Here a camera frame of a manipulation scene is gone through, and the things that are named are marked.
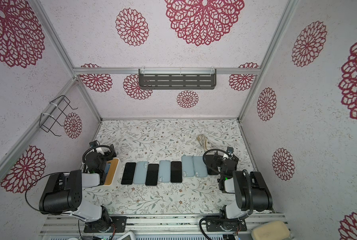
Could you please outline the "black phone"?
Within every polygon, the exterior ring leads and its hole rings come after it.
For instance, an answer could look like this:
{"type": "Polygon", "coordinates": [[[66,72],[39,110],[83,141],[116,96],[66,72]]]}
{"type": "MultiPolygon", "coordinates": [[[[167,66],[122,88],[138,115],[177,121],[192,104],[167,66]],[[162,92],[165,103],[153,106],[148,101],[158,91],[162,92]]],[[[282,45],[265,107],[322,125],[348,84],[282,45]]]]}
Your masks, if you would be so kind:
{"type": "Polygon", "coordinates": [[[206,169],[207,169],[208,175],[211,175],[211,176],[219,175],[217,164],[214,164],[214,163],[206,164],[206,169]]]}
{"type": "Polygon", "coordinates": [[[170,181],[172,183],[182,183],[182,162],[180,161],[171,162],[170,181]]]}

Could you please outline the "pale green phone case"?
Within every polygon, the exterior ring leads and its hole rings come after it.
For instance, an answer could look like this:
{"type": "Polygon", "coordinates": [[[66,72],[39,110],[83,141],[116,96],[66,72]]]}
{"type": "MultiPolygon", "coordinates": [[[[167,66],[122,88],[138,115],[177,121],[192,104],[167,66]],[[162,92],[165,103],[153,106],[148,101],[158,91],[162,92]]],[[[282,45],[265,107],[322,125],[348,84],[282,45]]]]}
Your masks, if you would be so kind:
{"type": "Polygon", "coordinates": [[[194,174],[197,178],[205,178],[208,176],[206,164],[203,161],[203,156],[193,156],[194,174]]]}
{"type": "Polygon", "coordinates": [[[182,156],[182,176],[184,178],[192,178],[195,175],[194,165],[193,165],[193,156],[182,156]]]}
{"type": "Polygon", "coordinates": [[[159,162],[158,182],[170,183],[171,162],[169,160],[161,160],[159,162]]]}
{"type": "Polygon", "coordinates": [[[148,161],[141,161],[136,163],[133,184],[144,185],[146,181],[148,161]]]}

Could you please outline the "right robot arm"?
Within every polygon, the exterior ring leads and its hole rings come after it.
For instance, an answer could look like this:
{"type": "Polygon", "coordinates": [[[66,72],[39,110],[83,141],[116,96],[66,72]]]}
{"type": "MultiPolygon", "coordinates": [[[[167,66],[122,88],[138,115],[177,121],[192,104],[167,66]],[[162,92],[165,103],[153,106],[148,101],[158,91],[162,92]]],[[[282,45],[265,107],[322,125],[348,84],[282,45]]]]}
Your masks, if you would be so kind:
{"type": "Polygon", "coordinates": [[[219,211],[221,219],[245,219],[254,211],[271,210],[273,199],[261,172],[237,170],[238,158],[232,153],[207,155],[207,168],[220,175],[219,190],[232,194],[235,200],[219,211]]]}

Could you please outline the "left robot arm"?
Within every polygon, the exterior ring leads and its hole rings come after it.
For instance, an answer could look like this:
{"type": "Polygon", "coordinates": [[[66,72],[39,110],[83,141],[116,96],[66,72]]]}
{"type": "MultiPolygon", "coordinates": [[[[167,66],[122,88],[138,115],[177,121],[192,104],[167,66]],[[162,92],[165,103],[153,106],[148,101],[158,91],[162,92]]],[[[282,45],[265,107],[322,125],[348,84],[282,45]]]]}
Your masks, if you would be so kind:
{"type": "Polygon", "coordinates": [[[103,205],[83,197],[83,190],[113,190],[116,187],[121,161],[112,145],[89,148],[82,157],[84,169],[50,174],[39,202],[46,215],[66,215],[85,224],[85,233],[123,233],[125,217],[112,217],[103,205]]]}

